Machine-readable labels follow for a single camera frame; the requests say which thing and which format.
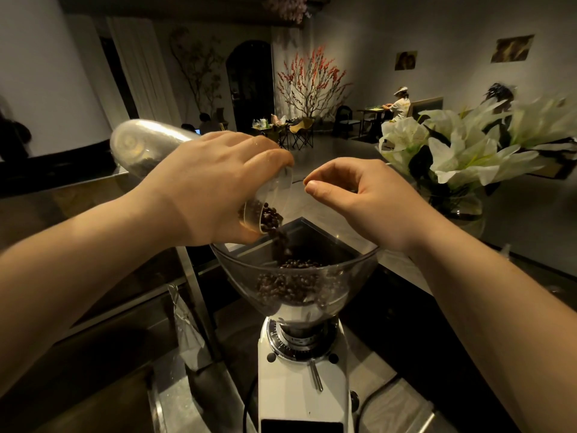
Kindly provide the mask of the person's left hand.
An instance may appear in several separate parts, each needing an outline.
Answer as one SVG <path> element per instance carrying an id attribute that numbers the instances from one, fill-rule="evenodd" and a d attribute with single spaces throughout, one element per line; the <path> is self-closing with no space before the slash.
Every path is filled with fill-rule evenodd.
<path id="1" fill-rule="evenodd" d="M 241 222 L 241 206 L 293 165 L 293 155 L 269 138 L 212 132 L 180 145 L 133 193 L 168 247 L 249 244 L 261 234 Z"/>

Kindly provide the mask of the clear plastic bean jar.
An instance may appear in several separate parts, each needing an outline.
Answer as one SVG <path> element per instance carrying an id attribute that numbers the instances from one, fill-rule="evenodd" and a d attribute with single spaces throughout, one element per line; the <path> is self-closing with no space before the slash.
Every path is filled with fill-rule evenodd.
<path id="1" fill-rule="evenodd" d="M 121 123 L 110 138 L 115 161 L 128 173 L 145 178 L 164 158 L 183 143 L 198 140 L 200 131 L 190 131 L 167 123 L 133 119 Z M 252 230 L 260 228 L 263 204 L 269 203 L 283 217 L 292 186 L 292 167 L 281 168 L 269 181 L 256 190 L 238 210 L 240 221 Z"/>

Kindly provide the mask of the person's right forearm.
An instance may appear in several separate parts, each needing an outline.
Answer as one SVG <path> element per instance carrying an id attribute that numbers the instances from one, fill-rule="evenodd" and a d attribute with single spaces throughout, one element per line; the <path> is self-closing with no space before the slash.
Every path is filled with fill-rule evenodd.
<path id="1" fill-rule="evenodd" d="M 577 312 L 441 216 L 403 232 L 403 252 L 519 429 L 577 433 Z"/>

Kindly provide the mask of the person's left forearm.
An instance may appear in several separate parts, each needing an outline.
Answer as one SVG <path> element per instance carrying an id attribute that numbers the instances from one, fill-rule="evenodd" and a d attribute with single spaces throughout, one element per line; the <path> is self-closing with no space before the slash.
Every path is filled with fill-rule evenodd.
<path id="1" fill-rule="evenodd" d="M 0 253 L 0 397 L 106 291 L 190 238 L 190 214 L 135 189 Z"/>

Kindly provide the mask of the tan folding chair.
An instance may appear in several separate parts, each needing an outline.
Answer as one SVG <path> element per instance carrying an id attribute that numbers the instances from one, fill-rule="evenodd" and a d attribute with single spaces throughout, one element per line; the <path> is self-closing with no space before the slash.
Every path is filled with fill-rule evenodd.
<path id="1" fill-rule="evenodd" d="M 314 119 L 303 117 L 302 120 L 289 127 L 289 132 L 293 137 L 293 150 L 301 150 L 304 147 L 314 148 Z"/>

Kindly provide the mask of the black chair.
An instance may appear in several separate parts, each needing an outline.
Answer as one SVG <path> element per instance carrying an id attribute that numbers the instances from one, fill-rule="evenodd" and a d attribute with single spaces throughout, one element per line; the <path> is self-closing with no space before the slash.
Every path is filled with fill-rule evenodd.
<path id="1" fill-rule="evenodd" d="M 359 126 L 361 121 L 354 118 L 354 113 L 349 106 L 341 105 L 335 113 L 335 121 L 331 135 L 335 138 L 349 139 L 355 126 Z"/>

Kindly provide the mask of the clear grinder hopper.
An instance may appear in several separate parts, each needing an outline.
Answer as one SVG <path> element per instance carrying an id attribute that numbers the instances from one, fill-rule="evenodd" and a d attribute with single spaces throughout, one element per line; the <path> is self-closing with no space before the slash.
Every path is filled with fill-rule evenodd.
<path id="1" fill-rule="evenodd" d="M 335 317 L 357 294 L 378 265 L 377 251 L 360 253 L 305 218 L 298 218 L 281 227 L 287 233 L 289 259 L 313 260 L 320 269 L 334 278 L 340 292 L 324 305 L 316 303 L 290 306 L 279 301 L 266 304 L 256 298 L 257 278 L 265 272 L 280 273 L 280 265 L 270 251 L 271 240 L 266 234 L 251 245 L 232 249 L 225 244 L 212 244 L 211 249 L 233 287 L 256 310 L 271 320 L 295 328 L 314 327 Z"/>

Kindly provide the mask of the round table with items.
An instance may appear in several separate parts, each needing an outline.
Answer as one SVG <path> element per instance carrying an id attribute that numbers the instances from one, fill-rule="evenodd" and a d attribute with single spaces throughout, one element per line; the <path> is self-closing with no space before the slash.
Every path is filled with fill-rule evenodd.
<path id="1" fill-rule="evenodd" d="M 272 114 L 270 117 L 271 121 L 266 118 L 254 119 L 252 121 L 252 129 L 276 142 L 281 148 L 288 150 L 288 132 L 291 122 L 287 120 L 286 116 L 278 118 Z"/>

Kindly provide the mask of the coffee beans in hopper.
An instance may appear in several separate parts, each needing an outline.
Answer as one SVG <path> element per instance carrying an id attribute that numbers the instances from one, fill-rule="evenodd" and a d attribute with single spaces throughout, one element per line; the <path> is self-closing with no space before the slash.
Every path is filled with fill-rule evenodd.
<path id="1" fill-rule="evenodd" d="M 324 305 L 340 292 L 335 279 L 323 274 L 322 265 L 313 260 L 289 259 L 279 268 L 278 274 L 265 272 L 257 278 L 256 298 L 266 304 Z"/>

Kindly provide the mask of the red blossom branch tree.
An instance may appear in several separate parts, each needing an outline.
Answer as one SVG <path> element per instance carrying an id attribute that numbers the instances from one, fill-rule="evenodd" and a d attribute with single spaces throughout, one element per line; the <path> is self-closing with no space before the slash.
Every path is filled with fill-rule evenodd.
<path id="1" fill-rule="evenodd" d="M 298 118 L 328 118 L 344 104 L 353 86 L 321 45 L 307 54 L 296 53 L 276 71 L 282 103 Z"/>

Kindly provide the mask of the glass flower vase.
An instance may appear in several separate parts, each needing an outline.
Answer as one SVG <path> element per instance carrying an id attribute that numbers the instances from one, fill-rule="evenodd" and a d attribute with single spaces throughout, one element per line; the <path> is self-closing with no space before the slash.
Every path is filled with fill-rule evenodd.
<path id="1" fill-rule="evenodd" d="M 451 223 L 480 239 L 485 228 L 485 215 L 481 200 L 468 186 L 452 189 L 446 183 L 419 181 L 418 193 L 436 211 Z"/>

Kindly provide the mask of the dark arched door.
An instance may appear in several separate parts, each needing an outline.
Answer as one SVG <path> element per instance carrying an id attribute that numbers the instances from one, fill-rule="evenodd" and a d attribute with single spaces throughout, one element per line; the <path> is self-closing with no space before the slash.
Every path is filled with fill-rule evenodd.
<path id="1" fill-rule="evenodd" d="M 237 45 L 227 57 L 226 70 L 236 129 L 248 133 L 253 120 L 275 113 L 270 44 L 248 40 Z"/>

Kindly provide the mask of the white coffee grinder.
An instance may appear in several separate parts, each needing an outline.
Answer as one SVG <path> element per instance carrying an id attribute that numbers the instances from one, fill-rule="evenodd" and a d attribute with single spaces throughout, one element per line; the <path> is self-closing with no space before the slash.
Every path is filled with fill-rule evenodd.
<path id="1" fill-rule="evenodd" d="M 258 433 L 355 433 L 341 309 L 282 305 L 258 339 Z"/>

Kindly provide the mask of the leaning picture frame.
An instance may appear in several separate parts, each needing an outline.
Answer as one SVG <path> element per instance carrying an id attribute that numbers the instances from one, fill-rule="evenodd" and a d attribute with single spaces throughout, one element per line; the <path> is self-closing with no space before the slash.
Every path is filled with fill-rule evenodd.
<path id="1" fill-rule="evenodd" d="M 443 109 L 444 98 L 434 97 L 431 99 L 411 101 L 410 107 L 408 109 L 407 117 L 413 118 L 417 122 L 424 122 L 428 119 L 430 111 Z"/>

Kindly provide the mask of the large framed wall picture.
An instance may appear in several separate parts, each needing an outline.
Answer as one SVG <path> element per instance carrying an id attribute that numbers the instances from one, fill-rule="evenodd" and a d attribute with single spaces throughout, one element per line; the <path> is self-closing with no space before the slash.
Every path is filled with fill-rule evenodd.
<path id="1" fill-rule="evenodd" d="M 496 40 L 490 62 L 492 64 L 524 62 L 529 55 L 534 37 L 535 35 L 523 35 Z"/>

